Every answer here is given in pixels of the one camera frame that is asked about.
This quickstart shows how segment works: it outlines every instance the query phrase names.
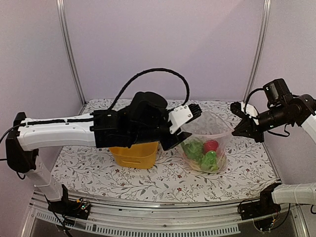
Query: red tomato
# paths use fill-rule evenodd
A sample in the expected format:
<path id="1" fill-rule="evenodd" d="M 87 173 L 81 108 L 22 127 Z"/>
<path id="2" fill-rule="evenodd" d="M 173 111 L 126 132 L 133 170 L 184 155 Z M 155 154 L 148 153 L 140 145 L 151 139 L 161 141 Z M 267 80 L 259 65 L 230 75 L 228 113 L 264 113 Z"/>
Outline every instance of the red tomato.
<path id="1" fill-rule="evenodd" d="M 216 151 L 217 148 L 218 148 L 219 144 L 217 141 L 215 140 L 209 140 L 209 141 L 206 141 L 203 145 L 203 151 L 204 151 L 204 154 L 206 154 L 207 152 L 209 151 Z"/>

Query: metal frame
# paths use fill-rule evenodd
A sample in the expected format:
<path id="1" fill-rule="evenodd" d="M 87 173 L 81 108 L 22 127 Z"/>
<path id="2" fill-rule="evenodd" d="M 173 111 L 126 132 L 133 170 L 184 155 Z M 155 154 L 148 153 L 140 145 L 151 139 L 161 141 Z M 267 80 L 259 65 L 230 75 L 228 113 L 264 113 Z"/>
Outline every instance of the metal frame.
<path id="1" fill-rule="evenodd" d="M 68 57 L 68 61 L 69 61 L 69 66 L 71 69 L 71 73 L 72 73 L 72 76 L 74 79 L 74 83 L 76 86 L 76 90 L 77 90 L 80 102 L 82 105 L 85 105 L 86 100 L 84 97 L 81 82 L 79 80 L 79 76 L 78 76 L 78 72 L 77 72 L 77 68 L 76 68 L 76 64 L 75 64 L 75 59 L 74 59 L 74 55 L 73 55 L 73 50 L 72 50 L 72 47 L 70 44 L 64 1 L 63 0 L 56 0 L 56 2 L 57 2 L 60 27 L 61 27 L 62 35 L 64 38 L 64 43 L 65 43 L 66 53 L 67 53 L 67 57 Z"/>
<path id="2" fill-rule="evenodd" d="M 298 236 L 310 237 L 300 205 L 297 205 L 295 208 L 292 209 L 292 215 Z"/>
<path id="3" fill-rule="evenodd" d="M 246 100 L 247 96 L 252 90 L 253 83 L 255 81 L 258 67 L 259 67 L 259 62 L 263 50 L 263 45 L 266 37 L 266 32 L 268 28 L 268 22 L 269 22 L 269 15 L 270 15 L 270 8 L 271 8 L 271 0 L 265 0 L 264 1 L 264 6 L 263 6 L 263 13 L 262 13 L 262 20 L 261 20 L 261 26 L 260 26 L 260 33 L 259 33 L 259 39 L 258 39 L 258 44 L 257 44 L 257 49 L 256 49 L 256 54 L 255 58 L 252 64 L 250 76 L 249 76 L 249 81 L 248 85 L 243 97 L 243 101 Z"/>
<path id="4" fill-rule="evenodd" d="M 69 192 L 71 199 L 84 194 Z M 240 233 L 238 225 L 252 222 L 241 220 L 235 203 L 156 203 L 132 201 L 119 198 L 86 195 L 93 207 L 87 221 L 76 219 L 70 229 L 111 237 L 202 237 L 227 236 Z M 282 204 L 282 213 L 288 204 Z M 300 206 L 291 208 L 292 218 L 298 236 L 309 237 Z M 47 210 L 47 202 L 41 192 L 35 191 L 28 209 L 28 220 L 22 237 L 29 237 L 35 218 L 59 225 Z"/>

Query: black cable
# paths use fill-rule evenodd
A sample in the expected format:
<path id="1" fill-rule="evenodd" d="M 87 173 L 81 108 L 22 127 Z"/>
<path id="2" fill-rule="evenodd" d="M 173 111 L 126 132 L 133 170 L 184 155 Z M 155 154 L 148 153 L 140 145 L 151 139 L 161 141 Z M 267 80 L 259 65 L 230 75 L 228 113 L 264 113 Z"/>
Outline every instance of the black cable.
<path id="1" fill-rule="evenodd" d="M 45 199 L 46 199 L 48 205 L 50 206 L 51 202 L 47 199 L 46 196 L 44 196 L 44 197 L 45 197 Z M 56 214 L 53 210 L 52 210 L 52 213 L 54 214 L 54 216 L 56 217 L 56 219 L 58 220 L 58 222 L 62 225 L 62 227 L 63 227 L 64 232 L 66 233 L 66 235 L 67 235 L 68 237 L 73 237 L 73 236 L 69 233 L 69 231 L 68 231 L 68 229 L 67 229 L 65 223 L 60 220 L 60 218 L 57 216 L 57 214 Z"/>
<path id="2" fill-rule="evenodd" d="M 250 92 L 249 93 L 249 95 L 247 96 L 247 98 L 246 98 L 246 101 L 245 101 L 245 107 L 243 108 L 243 111 L 246 113 L 246 108 L 247 108 L 247 104 L 248 104 L 248 102 L 249 102 L 249 100 L 250 100 L 250 97 L 254 94 L 254 93 L 256 93 L 257 91 L 260 91 L 260 90 L 263 90 L 263 88 L 257 88 L 257 89 L 254 89 L 252 92 Z"/>
<path id="3" fill-rule="evenodd" d="M 281 225 L 284 224 L 284 222 L 286 221 L 288 215 L 290 214 L 290 210 L 291 210 L 291 204 L 288 205 L 288 211 L 287 211 L 287 214 L 286 214 L 285 218 L 283 219 L 283 221 L 278 226 L 272 228 L 271 231 L 275 230 L 276 228 L 279 228 Z"/>
<path id="4" fill-rule="evenodd" d="M 166 72 L 166 73 L 171 73 L 177 77 L 179 77 L 185 87 L 186 87 L 186 91 L 187 91 L 187 95 L 186 95 L 186 98 L 183 102 L 182 105 L 185 105 L 187 103 L 187 101 L 189 100 L 189 96 L 190 96 L 190 89 L 189 89 L 189 84 L 188 82 L 186 81 L 186 79 L 179 73 L 175 72 L 174 70 L 171 70 L 171 69 L 167 69 L 167 68 L 152 68 L 152 69 L 147 69 L 147 70 L 144 70 L 138 74 L 136 74 L 135 76 L 133 76 L 123 87 L 122 89 L 119 91 L 118 95 L 116 96 L 116 98 L 114 99 L 114 101 L 112 102 L 112 104 L 109 106 L 108 110 L 111 110 L 113 109 L 114 105 L 117 103 L 118 99 L 120 98 L 120 96 L 124 93 L 124 91 L 126 90 L 126 88 L 134 81 L 136 80 L 138 77 L 144 75 L 144 74 L 147 74 L 147 73 L 152 73 L 152 72 Z"/>
<path id="5" fill-rule="evenodd" d="M 25 175 L 23 177 L 20 176 L 19 172 L 16 172 L 16 174 L 19 176 L 20 179 L 24 180 L 25 179 Z"/>
<path id="6" fill-rule="evenodd" d="M 284 132 L 286 133 L 286 135 L 285 134 L 281 134 L 281 133 L 276 133 L 276 132 L 271 132 L 271 131 L 267 131 L 269 134 L 272 134 L 272 135 L 275 135 L 275 136 L 279 136 L 279 137 L 288 137 L 289 135 L 290 135 L 290 132 L 289 131 L 286 131 L 286 126 L 288 126 L 288 124 L 286 124 L 285 126 L 284 126 Z"/>
<path id="7" fill-rule="evenodd" d="M 241 205 L 242 205 L 242 203 L 245 202 L 245 201 L 250 201 L 250 202 L 253 203 L 253 201 L 250 200 L 250 199 L 244 199 L 244 200 L 242 200 L 242 201 L 239 203 L 238 207 L 237 207 L 237 212 L 238 212 L 240 215 L 241 215 L 241 210 L 240 210 Z"/>
<path id="8" fill-rule="evenodd" d="M 311 214 L 316 215 L 316 212 L 313 211 L 314 205 L 311 206 Z"/>

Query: white wall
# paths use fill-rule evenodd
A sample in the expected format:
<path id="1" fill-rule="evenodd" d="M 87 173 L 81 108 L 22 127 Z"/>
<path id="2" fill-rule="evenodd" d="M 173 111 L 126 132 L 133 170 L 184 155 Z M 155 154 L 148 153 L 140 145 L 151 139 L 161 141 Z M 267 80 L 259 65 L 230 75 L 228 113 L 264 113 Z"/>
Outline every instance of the white wall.
<path id="1" fill-rule="evenodd" d="M 25 111 L 33 118 L 71 116 L 79 99 L 64 49 L 55 0 L 2 0 L 0 7 L 0 133 Z M 40 151 L 52 168 L 58 148 Z M 5 157 L 4 142 L 0 158 Z M 21 231 L 33 186 L 0 162 L 0 236 Z"/>
<path id="2" fill-rule="evenodd" d="M 114 98 L 136 73 L 167 67 L 189 82 L 192 99 L 241 100 L 258 41 L 263 1 L 68 0 L 67 23 L 87 99 Z M 185 97 L 166 73 L 143 76 L 139 90 Z"/>
<path id="3" fill-rule="evenodd" d="M 293 94 L 316 98 L 316 1 L 274 0 L 263 54 L 253 88 L 284 78 Z M 251 101 L 266 110 L 266 98 L 258 92 Z M 266 144 L 284 183 L 316 182 L 316 145 L 295 126 L 291 136 L 280 138 L 265 134 Z M 316 215 L 303 207 L 311 236 L 316 232 Z"/>

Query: cable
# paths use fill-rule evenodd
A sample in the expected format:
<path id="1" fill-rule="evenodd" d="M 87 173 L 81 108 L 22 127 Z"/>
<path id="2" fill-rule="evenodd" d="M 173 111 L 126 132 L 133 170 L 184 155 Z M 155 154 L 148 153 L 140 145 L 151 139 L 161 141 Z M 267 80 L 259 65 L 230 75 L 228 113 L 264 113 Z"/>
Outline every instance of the cable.
<path id="1" fill-rule="evenodd" d="M 136 74 L 135 76 L 133 76 L 123 87 L 122 89 L 119 91 L 118 95 L 116 96 L 116 98 L 114 99 L 114 101 L 112 102 L 112 104 L 109 106 L 108 110 L 111 110 L 113 109 L 114 105 L 117 103 L 118 99 L 120 98 L 120 96 L 124 93 L 124 91 L 126 90 L 126 88 L 133 82 L 135 81 L 138 77 L 144 75 L 144 74 L 147 74 L 147 73 L 152 73 L 152 72 L 166 72 L 166 73 L 171 73 L 177 77 L 179 77 L 185 87 L 186 87 L 186 91 L 187 91 L 187 95 L 186 95 L 186 98 L 183 102 L 182 105 L 185 105 L 187 103 L 187 101 L 189 100 L 189 96 L 190 96 L 190 89 L 189 89 L 189 84 L 188 82 L 186 81 L 186 79 L 179 73 L 175 72 L 174 70 L 171 70 L 171 69 L 167 69 L 167 68 L 152 68 L 152 69 L 147 69 L 147 70 L 144 70 L 138 74 Z"/>
<path id="2" fill-rule="evenodd" d="M 45 197 L 45 199 L 46 199 L 48 205 L 50 205 L 51 202 L 47 199 L 47 197 L 46 197 L 45 195 L 44 195 L 44 197 Z M 51 209 L 51 210 L 52 210 L 52 213 L 54 214 L 54 216 L 56 217 L 56 219 L 58 220 L 58 222 L 62 225 L 65 234 L 66 234 L 68 237 L 73 237 L 73 236 L 69 233 L 69 231 L 67 230 L 67 227 L 65 226 L 65 223 L 60 220 L 60 218 L 59 218 L 59 217 L 57 216 L 57 214 L 53 211 L 53 209 Z"/>
<path id="3" fill-rule="evenodd" d="M 20 179 L 24 180 L 25 179 L 25 175 L 23 177 L 20 176 L 19 172 L 16 172 L 16 174 L 19 176 Z"/>
<path id="4" fill-rule="evenodd" d="M 290 132 L 289 131 L 286 131 L 286 126 L 288 126 L 288 124 L 286 124 L 285 126 L 284 126 L 284 132 L 286 133 L 286 135 L 285 134 L 281 134 L 281 133 L 276 133 L 276 132 L 271 132 L 271 131 L 267 131 L 269 134 L 272 134 L 272 135 L 275 135 L 275 136 L 279 136 L 279 137 L 288 137 L 289 135 L 290 135 Z"/>
<path id="5" fill-rule="evenodd" d="M 316 212 L 313 211 L 314 205 L 311 206 L 311 214 L 316 215 Z"/>
<path id="6" fill-rule="evenodd" d="M 287 211 L 287 214 L 286 214 L 285 218 L 283 219 L 283 221 L 278 226 L 272 228 L 271 231 L 275 230 L 276 228 L 279 228 L 281 225 L 284 224 L 284 222 L 286 221 L 288 215 L 290 214 L 290 210 L 291 210 L 291 204 L 288 205 L 288 211 Z"/>
<path id="7" fill-rule="evenodd" d="M 242 200 L 242 201 L 239 203 L 238 207 L 237 207 L 237 212 L 238 212 L 240 215 L 241 215 L 241 210 L 240 210 L 241 205 L 242 205 L 242 203 L 245 202 L 245 201 L 250 201 L 250 202 L 253 203 L 253 201 L 250 200 L 250 199 L 244 199 L 244 200 Z"/>
<path id="8" fill-rule="evenodd" d="M 248 104 L 248 102 L 249 102 L 249 100 L 250 100 L 250 97 L 254 94 L 254 93 L 256 93 L 257 91 L 260 91 L 260 90 L 264 90 L 263 88 L 257 88 L 257 89 L 254 89 L 252 92 L 250 92 L 249 93 L 249 95 L 247 96 L 247 99 L 246 99 L 246 101 L 245 101 L 245 107 L 243 108 L 243 111 L 246 113 L 246 108 L 247 108 L 247 104 Z"/>

